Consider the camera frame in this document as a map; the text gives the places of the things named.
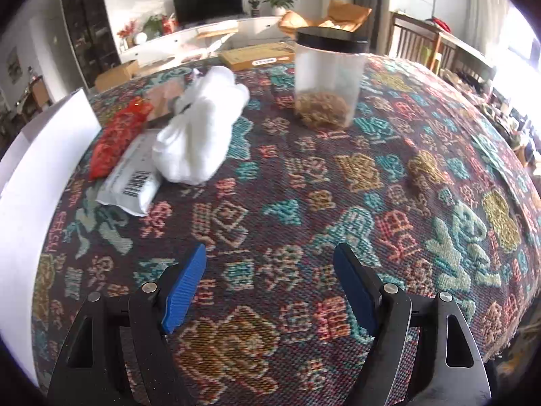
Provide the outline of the white barcode mailer bag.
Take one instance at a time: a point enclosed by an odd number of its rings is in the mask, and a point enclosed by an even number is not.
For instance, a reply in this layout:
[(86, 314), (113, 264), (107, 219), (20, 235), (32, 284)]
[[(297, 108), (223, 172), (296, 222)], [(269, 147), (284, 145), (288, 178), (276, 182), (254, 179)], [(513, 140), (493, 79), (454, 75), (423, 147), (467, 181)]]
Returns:
[(157, 128), (145, 130), (128, 146), (116, 167), (99, 188), (96, 201), (116, 206), (132, 216), (143, 217), (162, 184), (152, 161)]

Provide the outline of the white cloth bundle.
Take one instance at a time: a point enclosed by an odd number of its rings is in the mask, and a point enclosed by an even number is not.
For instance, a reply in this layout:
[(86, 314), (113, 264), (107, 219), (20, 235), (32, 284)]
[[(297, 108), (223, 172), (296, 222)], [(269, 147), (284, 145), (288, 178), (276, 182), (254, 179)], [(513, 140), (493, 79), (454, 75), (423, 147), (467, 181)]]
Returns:
[(152, 160), (162, 176), (187, 185), (210, 180), (226, 159), (233, 126), (249, 99), (249, 89), (227, 67), (197, 75), (154, 141)]

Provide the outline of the red mesh gift bag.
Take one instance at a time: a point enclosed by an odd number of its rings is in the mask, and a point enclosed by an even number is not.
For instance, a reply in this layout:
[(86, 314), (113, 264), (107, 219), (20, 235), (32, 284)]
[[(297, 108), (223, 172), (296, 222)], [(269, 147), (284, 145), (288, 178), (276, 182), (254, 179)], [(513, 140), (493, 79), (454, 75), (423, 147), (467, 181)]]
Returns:
[(111, 173), (131, 142), (145, 127), (153, 109), (147, 99), (136, 97), (115, 113), (94, 147), (89, 167), (91, 181)]

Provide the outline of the pink cloth item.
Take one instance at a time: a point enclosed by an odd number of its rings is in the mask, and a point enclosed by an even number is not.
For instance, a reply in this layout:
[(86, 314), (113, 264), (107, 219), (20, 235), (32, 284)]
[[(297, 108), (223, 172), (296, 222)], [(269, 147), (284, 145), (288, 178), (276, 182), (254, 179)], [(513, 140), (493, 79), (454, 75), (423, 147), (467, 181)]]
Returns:
[(152, 105), (148, 121), (170, 114), (174, 101), (183, 93), (184, 81), (182, 78), (175, 78), (149, 89), (145, 93), (145, 97)]

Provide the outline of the wooden side table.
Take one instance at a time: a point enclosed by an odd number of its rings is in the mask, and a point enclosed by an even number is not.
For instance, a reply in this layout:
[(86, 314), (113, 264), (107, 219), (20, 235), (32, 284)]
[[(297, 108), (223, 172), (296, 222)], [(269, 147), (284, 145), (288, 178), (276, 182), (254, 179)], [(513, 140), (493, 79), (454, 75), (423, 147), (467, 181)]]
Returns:
[(42, 76), (36, 77), (25, 90), (17, 111), (25, 121), (52, 106), (52, 99)]

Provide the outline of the brown cardboard box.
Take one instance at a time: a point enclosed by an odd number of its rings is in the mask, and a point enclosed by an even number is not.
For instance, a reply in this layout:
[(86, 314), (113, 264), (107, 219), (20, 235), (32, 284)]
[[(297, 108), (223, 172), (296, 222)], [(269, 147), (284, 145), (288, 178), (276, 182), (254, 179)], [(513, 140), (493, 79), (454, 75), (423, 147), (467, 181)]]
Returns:
[(113, 67), (96, 77), (94, 87), (98, 93), (106, 92), (116, 86), (129, 82), (134, 74), (138, 72), (138, 69), (139, 64), (137, 60)]

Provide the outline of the clear jar black lid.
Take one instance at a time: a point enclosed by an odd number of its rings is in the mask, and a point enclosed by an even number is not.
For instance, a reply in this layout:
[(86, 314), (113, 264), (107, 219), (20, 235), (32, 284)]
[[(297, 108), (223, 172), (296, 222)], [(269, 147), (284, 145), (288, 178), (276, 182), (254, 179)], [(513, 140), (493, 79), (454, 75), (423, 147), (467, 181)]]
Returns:
[(354, 118), (370, 41), (331, 27), (295, 33), (295, 115), (313, 129), (345, 129)]

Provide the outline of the wooden dining chair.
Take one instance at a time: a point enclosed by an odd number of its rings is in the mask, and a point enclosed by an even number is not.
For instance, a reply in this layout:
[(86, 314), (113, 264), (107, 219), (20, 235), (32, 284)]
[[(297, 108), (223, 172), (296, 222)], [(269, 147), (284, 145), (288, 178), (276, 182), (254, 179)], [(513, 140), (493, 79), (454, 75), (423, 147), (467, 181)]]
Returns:
[(435, 24), (391, 13), (386, 55), (424, 65), (430, 71), (437, 66), (441, 45), (441, 29)]

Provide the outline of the white low tv console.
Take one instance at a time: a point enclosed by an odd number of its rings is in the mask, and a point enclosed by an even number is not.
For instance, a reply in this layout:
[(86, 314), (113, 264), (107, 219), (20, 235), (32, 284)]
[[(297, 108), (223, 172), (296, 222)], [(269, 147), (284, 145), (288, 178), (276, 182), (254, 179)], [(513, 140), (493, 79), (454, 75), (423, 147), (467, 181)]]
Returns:
[(140, 66), (170, 58), (182, 61), (193, 56), (212, 56), (220, 49), (238, 49), (288, 40), (279, 30), (280, 17), (229, 19), (177, 30), (141, 45), (120, 51), (120, 62)]

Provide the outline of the red flower arrangement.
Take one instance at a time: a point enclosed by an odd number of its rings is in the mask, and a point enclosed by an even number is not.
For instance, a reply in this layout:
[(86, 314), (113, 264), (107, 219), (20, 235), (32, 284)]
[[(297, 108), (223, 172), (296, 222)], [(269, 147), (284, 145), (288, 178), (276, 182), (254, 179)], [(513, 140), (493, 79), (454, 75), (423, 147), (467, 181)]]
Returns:
[(117, 36), (120, 38), (121, 45), (124, 49), (130, 49), (135, 45), (136, 30), (137, 21), (130, 20), (125, 27), (117, 32)]

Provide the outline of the flat yellow board box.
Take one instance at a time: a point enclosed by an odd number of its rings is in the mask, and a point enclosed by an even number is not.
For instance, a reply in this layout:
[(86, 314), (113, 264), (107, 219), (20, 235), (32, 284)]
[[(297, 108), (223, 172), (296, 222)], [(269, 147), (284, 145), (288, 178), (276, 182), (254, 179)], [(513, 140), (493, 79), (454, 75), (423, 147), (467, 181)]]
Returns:
[(269, 64), (284, 64), (295, 60), (295, 47), (285, 42), (264, 43), (240, 49), (222, 51), (218, 58), (232, 71), (242, 71)]

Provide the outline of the dark glass display cabinet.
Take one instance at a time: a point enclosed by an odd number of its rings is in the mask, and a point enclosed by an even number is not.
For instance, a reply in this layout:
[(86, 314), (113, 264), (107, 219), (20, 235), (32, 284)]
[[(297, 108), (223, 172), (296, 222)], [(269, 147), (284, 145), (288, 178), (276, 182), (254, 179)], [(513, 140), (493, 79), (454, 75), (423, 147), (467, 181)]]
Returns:
[(120, 65), (104, 0), (62, 0), (62, 10), (75, 59), (84, 82)]

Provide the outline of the orange lounge chair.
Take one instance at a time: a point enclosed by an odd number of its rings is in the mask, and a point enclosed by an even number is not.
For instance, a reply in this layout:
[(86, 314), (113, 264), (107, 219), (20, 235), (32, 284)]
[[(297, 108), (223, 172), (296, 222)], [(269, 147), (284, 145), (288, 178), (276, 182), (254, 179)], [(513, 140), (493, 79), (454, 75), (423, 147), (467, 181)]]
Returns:
[(279, 20), (278, 28), (292, 39), (301, 27), (328, 27), (355, 32), (368, 19), (371, 11), (372, 9), (369, 7), (331, 0), (323, 18), (308, 19), (295, 11), (288, 10)]

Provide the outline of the small dark potted plant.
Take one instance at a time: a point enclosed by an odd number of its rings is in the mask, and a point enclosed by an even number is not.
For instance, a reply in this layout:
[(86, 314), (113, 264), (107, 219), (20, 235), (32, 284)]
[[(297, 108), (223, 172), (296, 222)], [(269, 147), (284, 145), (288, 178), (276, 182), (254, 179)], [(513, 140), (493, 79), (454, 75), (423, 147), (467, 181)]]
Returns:
[(260, 1), (259, 0), (250, 0), (250, 15), (253, 18), (258, 18), (260, 16)]

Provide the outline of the green potted plant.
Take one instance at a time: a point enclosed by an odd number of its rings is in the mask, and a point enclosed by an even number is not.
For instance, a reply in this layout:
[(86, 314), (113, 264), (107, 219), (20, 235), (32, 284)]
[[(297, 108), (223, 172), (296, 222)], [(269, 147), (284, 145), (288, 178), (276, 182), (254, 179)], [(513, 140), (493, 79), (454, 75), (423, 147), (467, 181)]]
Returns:
[(284, 15), (288, 10), (293, 9), (295, 3), (298, 0), (263, 0), (264, 3), (268, 3), (272, 15), (278, 17)]

